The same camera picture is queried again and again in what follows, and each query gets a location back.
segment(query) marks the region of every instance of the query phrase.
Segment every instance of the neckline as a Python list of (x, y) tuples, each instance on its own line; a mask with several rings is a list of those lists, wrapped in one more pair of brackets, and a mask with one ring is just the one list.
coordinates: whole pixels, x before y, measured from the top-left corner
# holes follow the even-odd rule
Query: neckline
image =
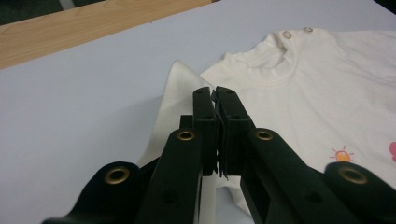
[(256, 87), (274, 87), (287, 82), (297, 64), (296, 38), (286, 38), (281, 32), (268, 35), (264, 41), (247, 52), (227, 53), (223, 64), (240, 82)]

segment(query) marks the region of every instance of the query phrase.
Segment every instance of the snap button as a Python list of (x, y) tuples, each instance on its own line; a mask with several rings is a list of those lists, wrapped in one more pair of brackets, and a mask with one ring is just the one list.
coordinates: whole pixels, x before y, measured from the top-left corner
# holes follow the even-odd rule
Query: snap button
[(283, 32), (283, 36), (284, 36), (285, 38), (287, 38), (287, 39), (290, 39), (290, 38), (292, 37), (292, 34), (291, 34), (291, 32), (289, 32), (289, 31), (285, 31), (285, 32)]
[(304, 31), (306, 31), (307, 33), (312, 33), (314, 29), (312, 29), (311, 27), (305, 27)]

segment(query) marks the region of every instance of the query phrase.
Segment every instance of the orange sun print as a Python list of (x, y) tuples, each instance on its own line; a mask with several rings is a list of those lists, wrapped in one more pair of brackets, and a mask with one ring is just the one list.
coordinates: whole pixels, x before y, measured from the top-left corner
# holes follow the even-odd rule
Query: orange sun print
[(335, 159), (336, 161), (354, 161), (351, 156), (355, 153), (347, 152), (346, 147), (347, 146), (344, 146), (342, 150), (335, 150), (332, 148), (332, 151), (334, 151), (335, 154), (330, 158)]

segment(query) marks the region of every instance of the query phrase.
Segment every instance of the screw hole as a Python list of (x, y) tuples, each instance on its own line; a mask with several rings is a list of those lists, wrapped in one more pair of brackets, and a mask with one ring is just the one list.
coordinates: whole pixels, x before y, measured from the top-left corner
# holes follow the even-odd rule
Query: screw hole
[(124, 182), (129, 177), (129, 170), (123, 166), (115, 167), (105, 175), (105, 182), (109, 185), (117, 185)]
[(190, 141), (192, 138), (195, 137), (195, 134), (193, 132), (181, 132), (177, 135), (177, 138), (182, 140), (182, 141)]
[(271, 133), (268, 133), (266, 131), (257, 131), (256, 137), (263, 141), (269, 141), (274, 138), (274, 136)]
[(338, 174), (345, 180), (354, 184), (366, 184), (367, 177), (360, 171), (352, 167), (342, 166), (338, 169)]

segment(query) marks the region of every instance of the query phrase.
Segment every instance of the metal grommet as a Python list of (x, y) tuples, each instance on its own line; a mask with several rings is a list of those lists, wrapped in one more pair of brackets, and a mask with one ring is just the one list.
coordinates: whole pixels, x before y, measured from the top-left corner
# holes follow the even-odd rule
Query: metal grommet
[(338, 169), (338, 174), (345, 180), (354, 184), (363, 185), (367, 183), (367, 177), (352, 167), (342, 166)]
[(267, 131), (257, 131), (256, 137), (263, 141), (269, 141), (274, 138), (274, 136)]
[(306, 31), (307, 33), (312, 33), (314, 29), (312, 29), (311, 27), (305, 27), (304, 31)]
[(189, 131), (184, 131), (177, 134), (177, 138), (180, 139), (181, 141), (190, 141), (194, 137), (195, 134)]
[(129, 174), (129, 170), (124, 166), (114, 167), (107, 172), (105, 182), (109, 185), (117, 185), (128, 179)]
[(292, 34), (291, 34), (291, 32), (289, 32), (289, 31), (285, 31), (285, 32), (283, 32), (283, 36), (284, 36), (285, 38), (287, 38), (287, 39), (290, 39), (290, 38), (292, 37)]

